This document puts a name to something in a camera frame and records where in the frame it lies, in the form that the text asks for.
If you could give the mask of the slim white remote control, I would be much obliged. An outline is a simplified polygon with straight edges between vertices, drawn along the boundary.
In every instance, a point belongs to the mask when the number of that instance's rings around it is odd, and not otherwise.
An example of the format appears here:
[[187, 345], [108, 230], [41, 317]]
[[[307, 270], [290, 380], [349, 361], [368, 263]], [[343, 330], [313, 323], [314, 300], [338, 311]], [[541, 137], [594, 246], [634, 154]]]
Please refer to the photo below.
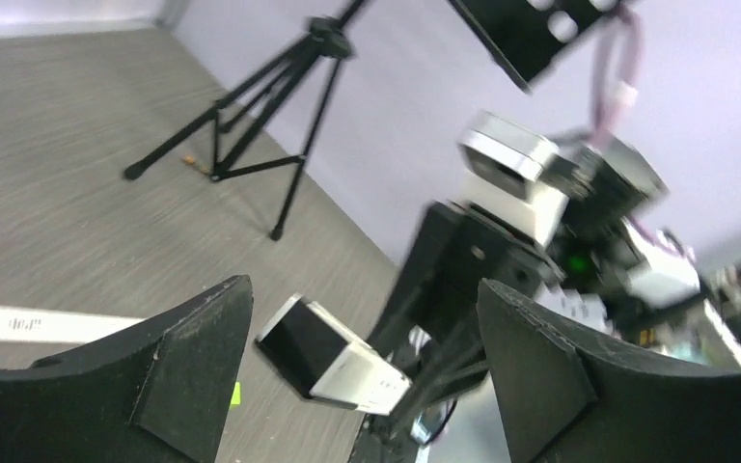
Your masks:
[[302, 398], [387, 416], [412, 381], [361, 337], [303, 294], [263, 326], [255, 346]]

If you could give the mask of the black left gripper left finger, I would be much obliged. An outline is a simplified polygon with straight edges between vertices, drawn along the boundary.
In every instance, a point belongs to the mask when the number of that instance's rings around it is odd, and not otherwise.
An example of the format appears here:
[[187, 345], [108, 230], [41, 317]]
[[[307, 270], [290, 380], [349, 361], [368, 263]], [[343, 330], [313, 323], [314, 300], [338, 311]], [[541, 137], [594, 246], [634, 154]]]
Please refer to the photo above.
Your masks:
[[0, 369], [0, 462], [211, 462], [253, 313], [237, 275], [100, 340]]

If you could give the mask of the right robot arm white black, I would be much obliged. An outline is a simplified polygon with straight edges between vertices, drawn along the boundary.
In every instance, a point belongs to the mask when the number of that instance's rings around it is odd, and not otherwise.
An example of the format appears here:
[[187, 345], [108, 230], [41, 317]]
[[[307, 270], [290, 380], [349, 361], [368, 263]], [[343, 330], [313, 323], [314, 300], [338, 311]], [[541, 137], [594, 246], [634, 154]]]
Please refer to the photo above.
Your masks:
[[559, 289], [594, 296], [601, 320], [625, 339], [683, 315], [714, 289], [668, 231], [632, 217], [666, 186], [645, 158], [619, 140], [603, 150], [584, 134], [465, 131], [468, 176], [455, 202], [429, 204], [370, 345], [396, 357], [414, 331], [426, 343], [403, 366], [410, 389], [376, 420], [388, 432], [452, 402], [491, 371], [477, 310], [492, 280], [527, 298]]

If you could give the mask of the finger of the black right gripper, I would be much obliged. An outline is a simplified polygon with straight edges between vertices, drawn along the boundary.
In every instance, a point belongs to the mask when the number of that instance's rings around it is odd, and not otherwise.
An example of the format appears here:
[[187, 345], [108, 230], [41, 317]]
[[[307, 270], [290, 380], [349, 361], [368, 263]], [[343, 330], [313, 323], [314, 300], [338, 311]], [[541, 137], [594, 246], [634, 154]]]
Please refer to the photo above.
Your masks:
[[419, 352], [402, 344], [389, 359], [412, 380], [389, 422], [412, 422], [426, 408], [473, 391], [489, 371], [481, 344], [427, 344]]

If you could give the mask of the white remote battery cover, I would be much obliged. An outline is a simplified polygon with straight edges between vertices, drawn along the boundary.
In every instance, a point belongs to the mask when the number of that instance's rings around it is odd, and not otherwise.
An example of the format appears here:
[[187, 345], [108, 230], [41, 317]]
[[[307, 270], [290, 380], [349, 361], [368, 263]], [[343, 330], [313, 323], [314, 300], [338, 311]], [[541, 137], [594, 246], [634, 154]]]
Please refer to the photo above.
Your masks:
[[143, 318], [0, 306], [0, 342], [84, 344]]

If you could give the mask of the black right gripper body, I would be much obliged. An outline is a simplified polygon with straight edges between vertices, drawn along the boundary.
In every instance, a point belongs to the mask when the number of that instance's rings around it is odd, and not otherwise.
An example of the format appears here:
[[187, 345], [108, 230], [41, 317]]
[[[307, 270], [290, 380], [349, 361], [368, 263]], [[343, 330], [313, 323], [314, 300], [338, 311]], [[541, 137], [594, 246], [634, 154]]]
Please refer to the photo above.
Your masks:
[[545, 251], [481, 207], [434, 202], [425, 209], [368, 342], [388, 355], [418, 326], [437, 344], [481, 344], [480, 335], [449, 340], [457, 324], [471, 320], [480, 280], [501, 282], [533, 298], [563, 277]]

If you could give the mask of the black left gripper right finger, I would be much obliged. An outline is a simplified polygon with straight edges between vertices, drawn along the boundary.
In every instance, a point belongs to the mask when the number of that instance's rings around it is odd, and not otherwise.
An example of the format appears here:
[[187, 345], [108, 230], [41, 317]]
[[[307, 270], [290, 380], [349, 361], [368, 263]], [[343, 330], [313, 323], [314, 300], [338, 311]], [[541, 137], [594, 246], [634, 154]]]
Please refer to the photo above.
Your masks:
[[480, 334], [514, 462], [741, 462], [741, 372], [593, 330], [484, 280]]

